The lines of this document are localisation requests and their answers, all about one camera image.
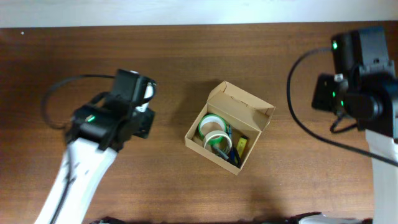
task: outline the tape roll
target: tape roll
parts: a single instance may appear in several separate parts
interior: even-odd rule
[[[205,137],[205,134],[207,134],[207,133],[203,134],[202,128],[204,127],[205,124],[208,124],[208,123],[216,123],[216,124],[218,124],[218,125],[222,128],[222,130],[223,130],[224,132],[226,132],[226,123],[225,123],[224,119],[221,118],[221,117],[218,116],[218,115],[209,114],[209,115],[204,116],[204,117],[201,119],[201,121],[199,122],[199,125],[198,125],[199,135],[200,135],[200,137],[201,137],[202,139]],[[222,136],[220,136],[219,138],[210,139],[210,141],[209,141],[208,144],[212,146],[212,145],[214,145],[214,144],[220,143],[221,140],[223,140],[223,137],[222,137]]]
[[[224,152],[225,152],[226,154],[228,154],[229,151],[230,151],[231,148],[232,148],[232,140],[231,140],[231,138],[229,138],[228,134],[225,133],[224,131],[217,130],[217,131],[211,131],[210,133],[208,133],[208,134],[205,136],[204,140],[203,140],[203,142],[204,142],[204,143],[203,143],[203,147],[206,148],[207,144],[209,144],[209,142],[211,141],[211,139],[214,138],[214,137],[226,138],[226,140],[228,141],[228,146],[227,146],[227,148],[226,148],[226,150],[225,150]]]

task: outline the white background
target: white background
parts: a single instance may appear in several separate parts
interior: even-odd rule
[[[0,27],[398,20],[398,0],[0,0]]]

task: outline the brown tabletop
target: brown tabletop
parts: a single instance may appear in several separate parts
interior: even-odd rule
[[[305,134],[287,109],[286,78],[296,58],[329,46],[338,32],[382,25],[398,60],[397,22],[0,29],[0,223],[32,223],[65,150],[39,103],[53,83],[74,75],[135,70],[158,83],[149,139],[133,138],[109,168],[83,223],[235,222],[319,211],[373,216],[371,160]],[[311,109],[330,54],[306,60],[292,82],[300,119],[322,136],[367,149],[364,133],[329,133],[332,114]],[[217,84],[226,80],[276,106],[270,125],[235,176],[185,147],[183,137]],[[80,80],[50,100],[66,121],[111,80]]]

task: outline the open cardboard box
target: open cardboard box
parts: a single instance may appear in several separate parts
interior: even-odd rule
[[[195,122],[193,122],[188,133],[185,135],[185,145],[215,162],[222,168],[237,175],[243,169],[260,134],[271,121],[274,110],[275,106],[223,81],[210,92],[206,105],[200,111]],[[218,157],[216,154],[212,153],[211,150],[205,149],[201,139],[196,138],[195,133],[198,131],[200,120],[209,113],[217,114],[222,117],[226,123],[229,123],[240,135],[243,134],[248,137],[248,142],[241,157],[242,165],[240,168]],[[237,144],[239,138],[240,136],[233,137],[234,145]]]

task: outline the yellow object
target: yellow object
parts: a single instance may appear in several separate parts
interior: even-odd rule
[[[239,141],[238,145],[236,146],[236,150],[238,151],[239,157],[242,159],[243,150],[246,147],[246,143],[248,142],[248,137],[242,136]]]

